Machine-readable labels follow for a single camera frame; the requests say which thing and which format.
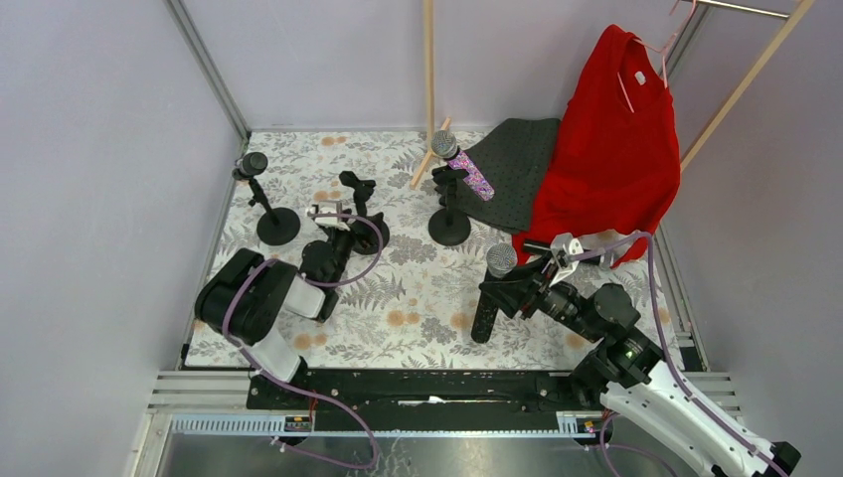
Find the black mic stand front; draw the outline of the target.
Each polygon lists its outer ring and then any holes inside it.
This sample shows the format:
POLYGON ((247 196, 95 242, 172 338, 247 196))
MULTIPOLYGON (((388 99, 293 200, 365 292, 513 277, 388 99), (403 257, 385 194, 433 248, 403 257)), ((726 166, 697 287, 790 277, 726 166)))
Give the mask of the black mic stand front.
POLYGON ((233 178, 237 181, 246 181, 252 191, 253 195, 249 200, 250 206, 261 205, 263 208, 263 214, 258 219, 255 229, 258 239, 271 246, 283 245, 295 239, 300 231, 298 214, 290 208, 274 207, 257 180, 258 175, 242 180, 235 173, 235 166, 232 171, 233 178))

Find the black mic stand back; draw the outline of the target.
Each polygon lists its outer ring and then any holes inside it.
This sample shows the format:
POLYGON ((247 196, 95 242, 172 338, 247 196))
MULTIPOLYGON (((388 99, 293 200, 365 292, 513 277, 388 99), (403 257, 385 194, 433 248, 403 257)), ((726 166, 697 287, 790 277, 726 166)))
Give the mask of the black mic stand back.
POLYGON ((432 170, 435 190, 440 194, 441 208, 428 220, 430 237, 444 246, 455 246, 465 242, 471 233, 471 223, 465 212, 456 207, 457 184, 462 183, 468 172, 442 166, 432 170))

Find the purple glitter microphone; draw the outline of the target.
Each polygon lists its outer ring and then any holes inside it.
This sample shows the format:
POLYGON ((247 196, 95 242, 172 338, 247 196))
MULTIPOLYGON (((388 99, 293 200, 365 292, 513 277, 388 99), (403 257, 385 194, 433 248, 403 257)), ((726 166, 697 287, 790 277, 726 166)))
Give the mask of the purple glitter microphone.
POLYGON ((464 170, 467 173, 463 179, 464 183, 482 201, 488 202, 494 198, 494 188, 467 153, 459 147, 456 137, 449 130, 436 131, 430 140, 430 149, 451 169, 464 170))

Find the silver head black microphone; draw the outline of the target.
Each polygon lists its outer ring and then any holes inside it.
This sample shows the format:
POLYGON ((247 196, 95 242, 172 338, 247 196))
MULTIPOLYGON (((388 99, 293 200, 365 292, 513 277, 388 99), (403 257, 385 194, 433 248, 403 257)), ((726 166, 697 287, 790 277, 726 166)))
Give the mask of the silver head black microphone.
MULTIPOLYGON (((512 271, 517 265, 517 252, 511 243, 497 243, 487 250, 485 259, 486 271, 481 284, 498 280, 512 271)), ((498 310, 493 296, 481 288, 470 333, 475 343, 489 341, 498 310)))

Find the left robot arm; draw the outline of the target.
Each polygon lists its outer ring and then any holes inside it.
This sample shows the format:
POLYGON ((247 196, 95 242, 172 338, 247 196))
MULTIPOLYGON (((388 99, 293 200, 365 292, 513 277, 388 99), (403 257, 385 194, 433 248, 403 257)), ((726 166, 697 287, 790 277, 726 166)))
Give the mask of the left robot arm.
POLYGON ((234 345, 267 378, 290 383, 304 363, 283 337, 280 315, 327 320, 338 303, 336 289, 374 268, 370 264, 345 279, 351 255, 370 255, 377 261, 390 238, 381 214, 364 220, 343 216, 338 226, 321 230, 327 239, 308 243, 299 266, 239 249, 196 299, 195 317, 234 345))

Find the black mic stand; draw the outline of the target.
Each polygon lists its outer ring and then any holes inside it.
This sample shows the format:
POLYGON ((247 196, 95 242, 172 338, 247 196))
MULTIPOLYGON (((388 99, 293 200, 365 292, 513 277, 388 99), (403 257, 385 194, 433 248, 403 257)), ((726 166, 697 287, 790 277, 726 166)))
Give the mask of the black mic stand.
POLYGON ((233 178, 237 181, 246 181, 252 191, 253 195, 249 200, 250 206, 261 205, 263 208, 263 214, 258 219, 255 229, 258 239, 271 246, 283 245, 295 239, 300 231, 298 214, 290 208, 274 207, 257 180, 258 175, 242 180, 235 173, 235 166, 232 171, 233 178))
POLYGON ((353 190, 353 201, 355 205, 356 215, 372 222, 381 234, 382 241, 378 242, 377 235, 374 230, 366 224, 357 224, 354 222, 351 226, 351 233, 354 237, 354 244, 352 249, 362 255, 373 255, 379 248, 384 248, 389 244, 390 229, 385 222, 383 213, 370 215, 367 203, 373 196, 377 183, 375 180, 360 179, 352 171, 343 171, 339 175, 342 185, 353 190))
POLYGON ((462 183, 468 172, 442 166, 432 170, 435 190, 440 194, 441 208, 428 220, 430 237, 444 246, 455 246, 465 242, 471 233, 471 223, 465 212, 456 207, 457 184, 462 183))

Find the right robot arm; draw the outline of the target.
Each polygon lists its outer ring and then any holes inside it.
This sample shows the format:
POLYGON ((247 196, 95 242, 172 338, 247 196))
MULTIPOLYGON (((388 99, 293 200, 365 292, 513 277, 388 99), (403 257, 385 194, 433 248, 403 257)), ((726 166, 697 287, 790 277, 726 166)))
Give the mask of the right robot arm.
POLYGON ((525 318, 540 311, 593 343, 572 371, 573 394, 634 422, 700 476, 789 476, 801 458, 786 441, 772 442, 737 422, 703 394, 636 326, 640 314, 622 285, 591 296, 552 277, 553 265, 518 266, 488 274, 472 328, 488 340, 498 313, 525 318))

